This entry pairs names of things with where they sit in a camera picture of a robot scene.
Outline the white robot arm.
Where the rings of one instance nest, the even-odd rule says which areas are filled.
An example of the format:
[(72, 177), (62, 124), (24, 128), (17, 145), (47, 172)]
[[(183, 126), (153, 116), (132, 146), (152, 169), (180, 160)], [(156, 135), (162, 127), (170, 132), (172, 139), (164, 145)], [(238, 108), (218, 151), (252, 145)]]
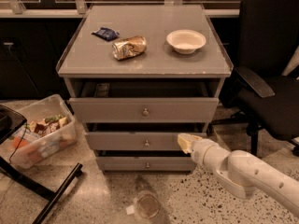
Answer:
[(206, 167), (235, 197), (250, 199), (259, 189), (299, 217), (297, 180), (246, 151), (228, 151), (200, 136), (180, 133), (178, 145), (185, 154), (191, 155), (193, 162)]

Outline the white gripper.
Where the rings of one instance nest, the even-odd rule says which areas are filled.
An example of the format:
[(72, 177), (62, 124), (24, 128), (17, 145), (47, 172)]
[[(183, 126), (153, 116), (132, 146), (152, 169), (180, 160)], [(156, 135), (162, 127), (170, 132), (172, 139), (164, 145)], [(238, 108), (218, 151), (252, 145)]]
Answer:
[(225, 159), (231, 154), (218, 143), (189, 133), (178, 135), (178, 145), (185, 154), (191, 153), (195, 163), (206, 167), (210, 172), (219, 170)]

